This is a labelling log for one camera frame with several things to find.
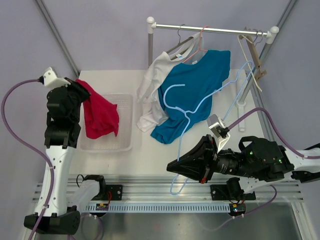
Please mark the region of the pink wire hanger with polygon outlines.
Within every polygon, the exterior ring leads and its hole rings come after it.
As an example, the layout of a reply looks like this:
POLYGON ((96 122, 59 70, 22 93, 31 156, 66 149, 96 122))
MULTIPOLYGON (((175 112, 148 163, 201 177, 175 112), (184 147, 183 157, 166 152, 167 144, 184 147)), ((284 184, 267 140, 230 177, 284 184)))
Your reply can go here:
POLYGON ((190 58, 192 58, 194 55, 196 55, 198 52, 208 52, 208 49, 204 49, 203 48, 203 31, 205 28, 209 28, 210 26, 209 25, 206 25, 202 28, 202 30, 200 31, 200 34, 199 34, 199 42, 198 42, 198 47, 197 47, 197 50, 191 54, 188 58, 186 58, 183 63, 186 63, 190 58))

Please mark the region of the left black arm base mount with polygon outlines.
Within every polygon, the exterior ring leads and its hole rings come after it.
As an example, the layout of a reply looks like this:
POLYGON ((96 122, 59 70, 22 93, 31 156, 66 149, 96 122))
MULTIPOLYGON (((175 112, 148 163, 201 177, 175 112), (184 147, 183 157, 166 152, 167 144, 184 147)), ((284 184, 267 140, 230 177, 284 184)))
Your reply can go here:
POLYGON ((78 174, 76 184, 80 188, 81 184, 87 180, 94 180, 99 183, 99 193, 93 197, 92 201, 121 201, 123 195, 123 186, 121 184, 106 184, 103 175, 86 175, 78 174))

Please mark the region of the red t shirt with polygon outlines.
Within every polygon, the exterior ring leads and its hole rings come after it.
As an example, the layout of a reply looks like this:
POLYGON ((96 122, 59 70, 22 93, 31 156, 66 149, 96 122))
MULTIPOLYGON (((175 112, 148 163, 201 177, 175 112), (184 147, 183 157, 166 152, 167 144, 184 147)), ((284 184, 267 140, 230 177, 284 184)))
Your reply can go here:
POLYGON ((90 93, 90 97, 83 102, 86 136, 93 140, 111 133, 117 136, 120 122, 118 105, 106 100, 87 82, 80 79, 76 82, 90 93))

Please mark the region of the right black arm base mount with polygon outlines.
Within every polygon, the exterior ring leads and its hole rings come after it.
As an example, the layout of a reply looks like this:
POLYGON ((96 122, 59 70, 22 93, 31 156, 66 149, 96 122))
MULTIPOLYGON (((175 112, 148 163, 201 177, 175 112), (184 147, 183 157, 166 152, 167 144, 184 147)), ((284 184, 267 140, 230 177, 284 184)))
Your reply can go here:
POLYGON ((244 193, 240 186, 240 178, 232 177, 225 184, 210 185, 210 194, 213 201, 229 201, 231 203, 240 203, 243 201, 256 200, 256 194, 244 193))

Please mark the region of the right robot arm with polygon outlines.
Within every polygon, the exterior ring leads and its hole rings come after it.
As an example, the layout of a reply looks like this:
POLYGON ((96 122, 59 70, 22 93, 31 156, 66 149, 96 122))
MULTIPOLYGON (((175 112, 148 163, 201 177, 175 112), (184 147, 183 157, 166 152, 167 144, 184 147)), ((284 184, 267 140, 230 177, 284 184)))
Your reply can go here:
POLYGON ((218 150, 216 141, 209 134, 188 153, 168 163, 166 170, 201 184, 211 180, 214 173, 254 178, 274 182, 285 174, 301 183, 317 181, 319 170, 299 170, 289 160, 289 152, 274 141, 256 136, 246 136, 238 144, 240 152, 228 148, 218 150))

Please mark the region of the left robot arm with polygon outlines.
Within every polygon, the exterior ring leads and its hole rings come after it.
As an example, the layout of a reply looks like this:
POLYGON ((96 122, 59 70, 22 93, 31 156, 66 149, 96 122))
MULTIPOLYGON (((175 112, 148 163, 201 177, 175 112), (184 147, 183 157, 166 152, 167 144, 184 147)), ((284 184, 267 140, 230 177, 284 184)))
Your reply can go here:
POLYGON ((50 223, 66 216, 67 182, 81 127, 80 110, 90 93, 69 78, 59 78, 49 85, 47 99, 44 159, 46 161, 40 199, 24 226, 31 234, 46 234, 50 223))

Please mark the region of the blue t shirt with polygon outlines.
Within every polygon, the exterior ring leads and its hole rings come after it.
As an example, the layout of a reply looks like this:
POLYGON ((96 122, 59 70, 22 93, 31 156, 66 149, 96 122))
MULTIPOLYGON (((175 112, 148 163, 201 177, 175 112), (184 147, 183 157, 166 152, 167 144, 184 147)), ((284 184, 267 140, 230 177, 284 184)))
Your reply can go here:
POLYGON ((222 87, 230 73, 231 52, 208 50, 195 64, 180 63, 158 89, 160 105, 168 119, 157 125, 151 137, 171 144, 194 124, 206 120, 213 97, 204 97, 222 87))

